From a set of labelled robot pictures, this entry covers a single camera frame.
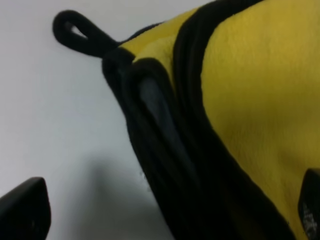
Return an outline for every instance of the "yellow microfiber towel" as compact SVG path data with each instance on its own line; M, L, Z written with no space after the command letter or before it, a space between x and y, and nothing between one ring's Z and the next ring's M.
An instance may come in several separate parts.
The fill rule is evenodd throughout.
M320 168L319 0L217 0L124 42L77 14L55 37L103 59L176 239L320 237L301 200Z

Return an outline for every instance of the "loop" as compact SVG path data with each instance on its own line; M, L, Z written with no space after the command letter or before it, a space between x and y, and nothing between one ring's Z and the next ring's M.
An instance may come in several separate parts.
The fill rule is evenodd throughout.
M72 32L73 27L85 37ZM54 18L52 28L59 43L86 55L102 58L120 45L85 16L73 10L60 12Z

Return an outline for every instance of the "black trim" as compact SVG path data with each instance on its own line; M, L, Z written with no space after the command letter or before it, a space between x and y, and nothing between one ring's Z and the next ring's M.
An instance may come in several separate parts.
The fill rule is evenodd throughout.
M261 0L217 0L200 8L181 27L173 50L173 71L178 101L192 132L207 156L214 156L211 168L272 240L294 240L288 223L275 205L240 168L211 126L204 106L201 72L205 50L215 28L228 17Z
M103 58L103 56L111 50L114 50L121 44L136 38L159 24L160 23L156 23L144 27L127 40L118 42L104 33L82 14L73 10L65 10L54 18L52 30L55 39L67 48L89 56ZM73 27L78 28L84 36L73 32Z
M195 239L196 233L192 228L189 229L183 213L179 211L181 203L175 200L177 189L172 188L171 178L159 164L160 156L149 149L148 138L142 137L137 121L124 101L122 73L128 69L133 59L134 56L126 49L117 48L103 58L103 74L122 108L133 150L172 234L177 240Z
M152 77L161 89L168 103L175 126L178 132L182 134L181 139L186 144L190 158L193 159L192 163L198 171L197 177L201 184L195 184L195 181L191 179L190 174L182 164L185 159L179 159L170 149L170 145L159 131L154 118L141 101L138 86L145 77ZM140 59L129 69L123 83L123 97L126 105L130 114L134 116L135 124L141 137L147 140L147 146L144 146L144 148L148 148L155 156L158 156L158 164L164 168L164 173L168 175L167 177L159 175L159 177L162 179L168 178L167 188L174 188L172 193L163 192L162 194L170 198L169 204L179 203L175 207L177 208L175 211L178 216L182 215L183 218L178 218L178 221L183 220L187 224L184 228L181 228L181 231L192 230L184 238L177 239L241 239L227 216L227 210L221 199L221 189L215 172L216 168L209 169L200 167L198 164L208 162L208 159L206 159L207 161L201 159L204 157L201 149L193 140L193 137L188 134L188 126L186 126L180 114L164 67L153 58ZM161 202L159 202L159 205L169 223L168 210L161 205Z

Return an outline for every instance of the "fleece texture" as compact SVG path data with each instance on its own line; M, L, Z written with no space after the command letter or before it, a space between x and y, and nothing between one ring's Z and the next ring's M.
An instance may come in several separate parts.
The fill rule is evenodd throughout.
M155 42L170 36L177 36L182 24L188 18L190 18L190 16L192 16L196 11L197 11L197 8L194 8L190 11L182 13L176 16L175 18L154 27L153 29L144 32L138 37L125 42L124 44L121 45L121 47L128 50L129 52L131 52L136 56L141 51L143 51L146 48L146 46L148 46L152 42Z
M304 174L320 167L320 1L265 0L222 22L201 74L209 121L297 239Z

